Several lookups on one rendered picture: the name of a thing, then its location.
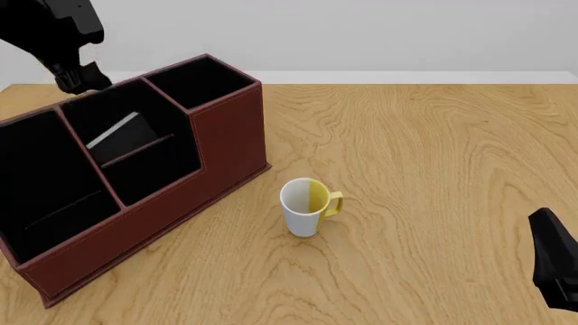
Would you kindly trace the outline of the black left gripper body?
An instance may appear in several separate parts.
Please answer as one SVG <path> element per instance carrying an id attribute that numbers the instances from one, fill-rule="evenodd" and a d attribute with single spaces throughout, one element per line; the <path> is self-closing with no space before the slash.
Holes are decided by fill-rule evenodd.
<path id="1" fill-rule="evenodd" d="M 39 61 L 54 76 L 61 91 L 67 94 L 87 91 L 82 80 L 78 49 L 53 48 L 44 53 Z"/>

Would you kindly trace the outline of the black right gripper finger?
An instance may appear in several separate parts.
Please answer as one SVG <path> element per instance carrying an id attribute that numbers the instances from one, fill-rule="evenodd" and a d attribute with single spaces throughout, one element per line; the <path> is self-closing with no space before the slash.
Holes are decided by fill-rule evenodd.
<path id="1" fill-rule="evenodd" d="M 534 241 L 536 282 L 578 277 L 578 241 L 550 208 L 528 217 Z"/>

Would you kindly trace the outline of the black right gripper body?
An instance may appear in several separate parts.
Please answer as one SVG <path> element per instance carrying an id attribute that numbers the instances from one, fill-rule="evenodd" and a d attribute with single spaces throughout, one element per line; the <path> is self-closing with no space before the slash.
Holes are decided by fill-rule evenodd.
<path id="1" fill-rule="evenodd" d="M 578 311 L 578 278 L 534 279 L 549 308 Z"/>

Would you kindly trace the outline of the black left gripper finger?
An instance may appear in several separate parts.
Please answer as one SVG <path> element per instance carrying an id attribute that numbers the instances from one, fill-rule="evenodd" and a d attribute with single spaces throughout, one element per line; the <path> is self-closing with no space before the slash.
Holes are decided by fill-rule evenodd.
<path id="1" fill-rule="evenodd" d="M 111 80 L 106 75 L 104 75 L 103 72 L 101 72 L 95 61 L 82 66 L 80 76 L 82 84 L 87 91 L 100 91 L 112 86 Z"/>

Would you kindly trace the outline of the black book with white pages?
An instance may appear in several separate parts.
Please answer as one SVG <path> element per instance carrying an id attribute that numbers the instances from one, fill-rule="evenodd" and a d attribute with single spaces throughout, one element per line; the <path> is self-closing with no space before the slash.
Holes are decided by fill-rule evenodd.
<path id="1" fill-rule="evenodd" d="M 97 164 L 105 164 L 143 145 L 158 135 L 140 113 L 130 113 L 87 145 Z"/>

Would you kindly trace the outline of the red-brown desk caddy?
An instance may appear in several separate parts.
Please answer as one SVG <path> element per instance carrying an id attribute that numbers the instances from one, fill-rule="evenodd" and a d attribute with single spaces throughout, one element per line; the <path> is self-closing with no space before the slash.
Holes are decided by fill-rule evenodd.
<path id="1" fill-rule="evenodd" d="M 158 138 L 97 164 L 133 112 Z M 0 121 L 0 251 L 50 308 L 269 167 L 261 82 L 197 56 Z"/>

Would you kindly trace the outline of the white and yellow mug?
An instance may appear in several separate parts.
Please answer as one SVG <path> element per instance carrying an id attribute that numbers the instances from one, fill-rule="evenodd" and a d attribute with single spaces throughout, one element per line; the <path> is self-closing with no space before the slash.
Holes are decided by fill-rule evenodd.
<path id="1" fill-rule="evenodd" d="M 320 181 L 297 178 L 283 186 L 279 199 L 288 230 L 297 237 L 312 237 L 325 218 L 340 213 L 344 197 Z"/>

